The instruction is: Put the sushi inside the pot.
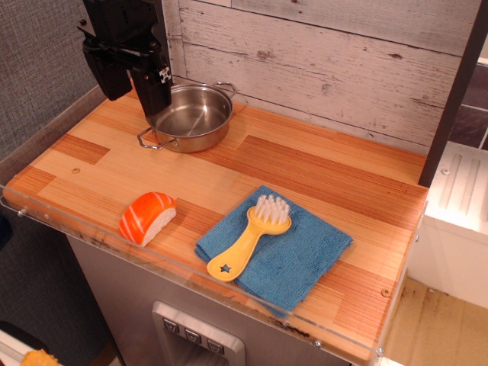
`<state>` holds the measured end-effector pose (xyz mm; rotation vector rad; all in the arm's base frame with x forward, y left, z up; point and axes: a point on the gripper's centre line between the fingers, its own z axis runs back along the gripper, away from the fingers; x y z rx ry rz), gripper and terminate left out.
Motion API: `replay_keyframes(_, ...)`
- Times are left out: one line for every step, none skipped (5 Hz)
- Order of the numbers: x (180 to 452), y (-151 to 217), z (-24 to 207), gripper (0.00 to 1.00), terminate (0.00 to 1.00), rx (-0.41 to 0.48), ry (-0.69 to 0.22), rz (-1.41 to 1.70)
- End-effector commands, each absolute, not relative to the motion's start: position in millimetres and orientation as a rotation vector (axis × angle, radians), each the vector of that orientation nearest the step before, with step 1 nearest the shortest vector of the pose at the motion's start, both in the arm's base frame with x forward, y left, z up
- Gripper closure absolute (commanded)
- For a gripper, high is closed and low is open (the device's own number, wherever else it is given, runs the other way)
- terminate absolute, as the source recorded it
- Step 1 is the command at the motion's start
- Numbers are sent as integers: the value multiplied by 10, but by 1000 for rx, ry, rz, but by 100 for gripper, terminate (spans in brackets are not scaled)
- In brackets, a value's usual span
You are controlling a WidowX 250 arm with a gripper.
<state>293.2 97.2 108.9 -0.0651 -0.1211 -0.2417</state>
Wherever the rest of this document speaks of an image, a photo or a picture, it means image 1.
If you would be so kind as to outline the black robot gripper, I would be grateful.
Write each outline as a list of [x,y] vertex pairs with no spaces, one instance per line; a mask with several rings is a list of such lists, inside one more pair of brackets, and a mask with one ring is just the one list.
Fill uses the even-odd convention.
[[154,30],[159,19],[154,1],[84,1],[88,18],[79,30],[86,62],[104,95],[115,101],[132,90],[127,68],[117,53],[149,59],[156,69],[131,68],[129,73],[146,117],[153,117],[172,103],[172,74],[165,47]]

